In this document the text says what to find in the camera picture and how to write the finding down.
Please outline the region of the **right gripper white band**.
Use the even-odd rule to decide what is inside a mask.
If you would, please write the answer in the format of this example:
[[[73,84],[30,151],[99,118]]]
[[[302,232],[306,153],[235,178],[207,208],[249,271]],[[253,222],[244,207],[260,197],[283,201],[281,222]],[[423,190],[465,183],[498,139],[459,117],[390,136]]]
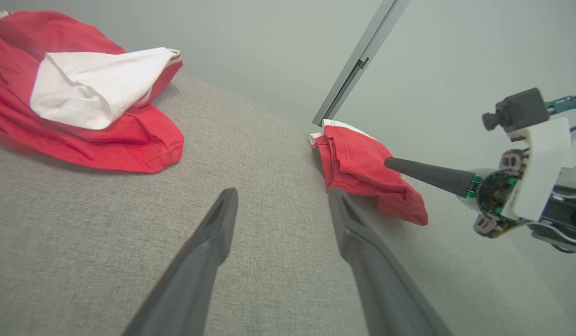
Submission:
[[[485,238],[499,238],[540,221],[570,152],[569,129],[569,121],[559,118],[512,132],[510,136],[527,147],[503,153],[498,168],[470,172],[394,157],[386,158],[384,165],[460,196],[463,204],[478,213],[474,231]]]

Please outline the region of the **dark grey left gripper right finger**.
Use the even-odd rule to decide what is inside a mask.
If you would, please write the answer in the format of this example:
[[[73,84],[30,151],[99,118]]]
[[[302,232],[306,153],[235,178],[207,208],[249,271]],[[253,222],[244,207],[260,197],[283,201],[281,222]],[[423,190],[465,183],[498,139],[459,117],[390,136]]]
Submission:
[[[341,257],[350,265],[371,336],[450,336],[425,295],[343,189],[327,191]]]

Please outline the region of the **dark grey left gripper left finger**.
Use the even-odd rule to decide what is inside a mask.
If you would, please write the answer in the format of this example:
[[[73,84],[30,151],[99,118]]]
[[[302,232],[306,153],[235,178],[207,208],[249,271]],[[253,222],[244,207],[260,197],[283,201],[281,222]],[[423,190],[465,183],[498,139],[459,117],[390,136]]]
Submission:
[[[216,273],[230,253],[239,196],[224,189],[137,310],[124,336],[202,336]]]

